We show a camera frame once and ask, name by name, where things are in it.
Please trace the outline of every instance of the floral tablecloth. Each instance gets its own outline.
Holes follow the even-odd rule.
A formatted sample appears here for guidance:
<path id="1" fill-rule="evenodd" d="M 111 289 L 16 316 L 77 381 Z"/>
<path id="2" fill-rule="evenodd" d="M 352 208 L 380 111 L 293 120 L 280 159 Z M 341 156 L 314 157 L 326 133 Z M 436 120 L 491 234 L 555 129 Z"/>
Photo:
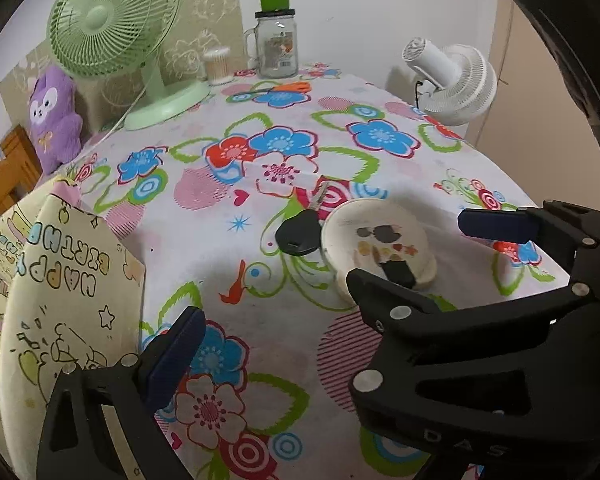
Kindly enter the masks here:
<path id="1" fill-rule="evenodd" d="M 465 207 L 532 202 L 455 133 L 327 65 L 299 78 L 311 91 L 253 93 L 280 82 L 241 72 L 179 117 L 121 130 L 68 168 L 83 205 L 146 265 L 141 347 L 186 305 L 205 311 L 204 342 L 156 415 L 197 479 L 403 477 L 426 459 L 360 427 L 347 380 L 380 336 L 340 298 L 319 251 L 295 258 L 275 243 L 321 181 L 331 181 L 321 219 L 367 196 L 417 216 L 438 261 L 424 293 L 442 310 L 567 283 L 531 243 L 461 235 Z"/>

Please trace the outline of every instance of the green fan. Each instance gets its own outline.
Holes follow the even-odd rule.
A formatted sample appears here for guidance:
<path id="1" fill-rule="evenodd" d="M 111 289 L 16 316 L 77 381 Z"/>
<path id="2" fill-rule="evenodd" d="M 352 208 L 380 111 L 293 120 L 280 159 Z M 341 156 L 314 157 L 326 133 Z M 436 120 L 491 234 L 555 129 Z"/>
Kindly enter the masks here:
<path id="1" fill-rule="evenodd" d="M 108 76 L 141 68 L 144 96 L 125 119 L 138 130 L 176 116 L 209 94 L 200 80 L 165 86 L 158 48 L 167 35 L 180 0 L 56 0 L 47 35 L 51 51 L 69 74 Z"/>

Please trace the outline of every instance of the glass jar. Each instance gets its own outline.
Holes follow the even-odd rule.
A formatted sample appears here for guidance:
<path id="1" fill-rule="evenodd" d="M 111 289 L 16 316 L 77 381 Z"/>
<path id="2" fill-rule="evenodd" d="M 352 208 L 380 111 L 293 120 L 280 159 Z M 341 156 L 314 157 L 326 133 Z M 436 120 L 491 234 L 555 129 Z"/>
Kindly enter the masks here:
<path id="1" fill-rule="evenodd" d="M 278 79 L 298 74 L 298 46 L 293 9 L 256 12 L 258 25 L 244 33 L 244 50 L 257 63 L 263 78 Z M 249 53 L 247 38 L 254 34 L 256 56 Z"/>

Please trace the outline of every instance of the silver screw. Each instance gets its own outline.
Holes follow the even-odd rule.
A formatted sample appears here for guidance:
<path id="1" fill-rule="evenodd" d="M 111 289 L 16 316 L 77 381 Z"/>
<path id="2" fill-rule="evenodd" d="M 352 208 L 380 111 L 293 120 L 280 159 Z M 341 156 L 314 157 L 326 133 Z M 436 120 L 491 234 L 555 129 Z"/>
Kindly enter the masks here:
<path id="1" fill-rule="evenodd" d="M 62 373 L 69 375 L 75 370 L 75 362 L 69 361 L 68 363 L 64 363 L 62 365 Z"/>
<path id="2" fill-rule="evenodd" d="M 587 285 L 586 283 L 574 283 L 573 285 L 571 285 L 571 291 L 576 296 L 580 296 L 582 298 L 589 294 L 590 289 L 589 285 Z"/>
<path id="3" fill-rule="evenodd" d="M 122 356 L 120 359 L 120 364 L 126 366 L 127 368 L 133 366 L 138 362 L 138 356 L 136 354 L 126 354 Z"/>
<path id="4" fill-rule="evenodd" d="M 353 378 L 353 387 L 362 393 L 377 390 L 382 384 L 382 374 L 378 370 L 362 370 Z"/>
<path id="5" fill-rule="evenodd" d="M 411 307 L 406 305 L 394 306 L 389 312 L 389 316 L 392 319 L 404 319 L 405 317 L 409 317 L 411 315 Z"/>

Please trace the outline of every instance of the blue star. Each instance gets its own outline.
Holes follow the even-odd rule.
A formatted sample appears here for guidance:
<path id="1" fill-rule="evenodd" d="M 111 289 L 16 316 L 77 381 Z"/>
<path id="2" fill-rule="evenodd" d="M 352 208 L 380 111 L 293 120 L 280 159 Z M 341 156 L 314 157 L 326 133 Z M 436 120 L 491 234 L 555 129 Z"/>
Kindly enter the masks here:
<path id="1" fill-rule="evenodd" d="M 229 227 L 227 230 L 231 231 L 232 229 L 235 229 L 235 232 L 244 231 L 245 226 L 251 225 L 251 224 L 247 224 L 247 220 L 249 218 L 251 218 L 251 217 L 247 216 L 247 218 L 243 218 L 243 215 L 240 215 L 240 218 L 235 217 L 233 220 L 231 220 L 231 222 L 230 222 L 231 227 Z"/>

